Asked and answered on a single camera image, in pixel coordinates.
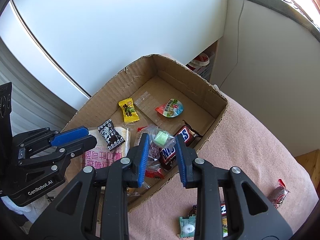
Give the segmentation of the white gloved left hand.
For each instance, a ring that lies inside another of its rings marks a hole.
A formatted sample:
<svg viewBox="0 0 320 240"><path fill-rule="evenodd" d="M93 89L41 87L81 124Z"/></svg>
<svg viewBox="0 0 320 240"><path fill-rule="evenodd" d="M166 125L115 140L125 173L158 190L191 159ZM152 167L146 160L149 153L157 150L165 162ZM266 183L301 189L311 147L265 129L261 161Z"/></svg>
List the white gloved left hand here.
<svg viewBox="0 0 320 240"><path fill-rule="evenodd" d="M57 193L53 191L24 207L14 204L8 196L1 197L1 200L9 210L18 215L24 215L31 223L34 223L56 197Z"/></svg>

